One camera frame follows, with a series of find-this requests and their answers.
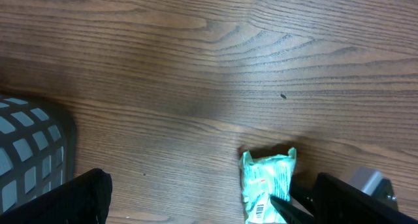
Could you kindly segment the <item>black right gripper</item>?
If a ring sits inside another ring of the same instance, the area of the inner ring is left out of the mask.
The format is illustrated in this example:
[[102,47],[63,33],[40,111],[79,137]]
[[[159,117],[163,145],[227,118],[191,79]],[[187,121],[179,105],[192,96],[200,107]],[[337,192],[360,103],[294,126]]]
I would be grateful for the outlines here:
[[[309,214],[315,214],[312,193],[312,179],[304,174],[295,174],[291,178],[289,193],[298,207]],[[372,193],[372,198],[398,211],[397,197],[390,179],[384,178]]]

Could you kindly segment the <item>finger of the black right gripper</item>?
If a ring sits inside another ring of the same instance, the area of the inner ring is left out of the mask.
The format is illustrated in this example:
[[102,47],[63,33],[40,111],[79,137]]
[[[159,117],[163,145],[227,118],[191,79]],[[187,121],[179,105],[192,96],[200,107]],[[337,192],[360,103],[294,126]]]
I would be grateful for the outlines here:
[[315,224],[314,216],[296,208],[289,202],[278,197],[271,197],[270,201],[287,224]]

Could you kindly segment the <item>dark grey plastic basket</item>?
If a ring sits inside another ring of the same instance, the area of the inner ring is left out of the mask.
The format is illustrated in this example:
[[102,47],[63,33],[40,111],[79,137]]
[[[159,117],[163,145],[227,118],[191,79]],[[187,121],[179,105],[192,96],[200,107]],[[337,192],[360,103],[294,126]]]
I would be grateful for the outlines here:
[[1,95],[1,212],[74,177],[77,128],[63,106]]

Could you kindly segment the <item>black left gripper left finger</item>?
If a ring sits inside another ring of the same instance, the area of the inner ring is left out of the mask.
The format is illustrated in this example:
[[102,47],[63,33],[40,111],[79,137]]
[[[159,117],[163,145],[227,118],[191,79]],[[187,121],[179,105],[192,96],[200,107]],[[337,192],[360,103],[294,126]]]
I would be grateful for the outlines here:
[[94,168],[2,214],[1,224],[105,224],[111,196],[111,175]]

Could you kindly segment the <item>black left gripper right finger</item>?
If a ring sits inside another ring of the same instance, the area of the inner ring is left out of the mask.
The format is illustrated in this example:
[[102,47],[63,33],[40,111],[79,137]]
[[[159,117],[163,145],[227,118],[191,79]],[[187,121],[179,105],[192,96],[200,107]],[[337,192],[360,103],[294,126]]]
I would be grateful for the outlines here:
[[417,224],[416,219],[324,172],[314,183],[313,199],[313,216],[320,224]]

